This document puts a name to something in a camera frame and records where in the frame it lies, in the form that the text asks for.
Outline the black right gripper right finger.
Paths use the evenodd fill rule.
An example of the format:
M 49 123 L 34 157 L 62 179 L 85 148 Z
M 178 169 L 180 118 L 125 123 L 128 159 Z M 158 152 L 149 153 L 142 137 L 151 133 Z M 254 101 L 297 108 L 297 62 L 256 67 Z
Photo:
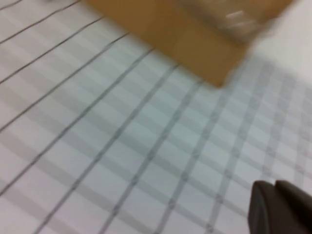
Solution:
M 312 233 L 312 196 L 285 180 L 277 180 L 275 187 L 289 204 L 299 222 Z

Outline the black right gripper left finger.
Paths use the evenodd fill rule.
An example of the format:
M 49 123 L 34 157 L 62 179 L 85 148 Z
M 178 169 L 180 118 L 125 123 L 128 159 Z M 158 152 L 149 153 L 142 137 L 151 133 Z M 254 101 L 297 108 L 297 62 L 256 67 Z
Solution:
M 248 211 L 251 234 L 300 234 L 302 226 L 281 193 L 270 183 L 255 181 Z

